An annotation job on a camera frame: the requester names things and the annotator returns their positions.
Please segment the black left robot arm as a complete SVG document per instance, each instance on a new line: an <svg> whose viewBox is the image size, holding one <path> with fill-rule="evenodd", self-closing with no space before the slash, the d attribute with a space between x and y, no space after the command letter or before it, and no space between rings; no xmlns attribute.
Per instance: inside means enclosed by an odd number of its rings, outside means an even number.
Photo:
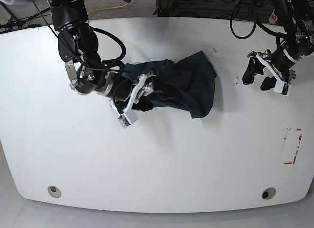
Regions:
<svg viewBox="0 0 314 228"><path fill-rule="evenodd" d="M285 33L273 32L255 19L256 25L276 38L276 50L249 53L249 63L242 82L245 85L252 84L255 76L263 75L264 69L267 68L272 77L266 77L260 89L262 91L273 89L276 93L289 96L291 82L296 77L293 66L302 57L314 52L314 15L307 0L273 0L273 2L274 11L269 19L279 21Z"/></svg>

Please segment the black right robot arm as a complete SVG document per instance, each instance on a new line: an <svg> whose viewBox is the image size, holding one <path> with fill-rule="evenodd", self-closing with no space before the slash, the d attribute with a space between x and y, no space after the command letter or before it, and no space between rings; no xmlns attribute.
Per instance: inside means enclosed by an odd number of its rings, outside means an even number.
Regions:
<svg viewBox="0 0 314 228"><path fill-rule="evenodd" d="M58 50L68 72L70 86L78 93L96 92L109 98L121 113L139 82L125 76L124 43L115 35L90 26L84 0L47 0L52 14ZM115 41L121 49L117 58L101 60L97 33Z"/></svg>

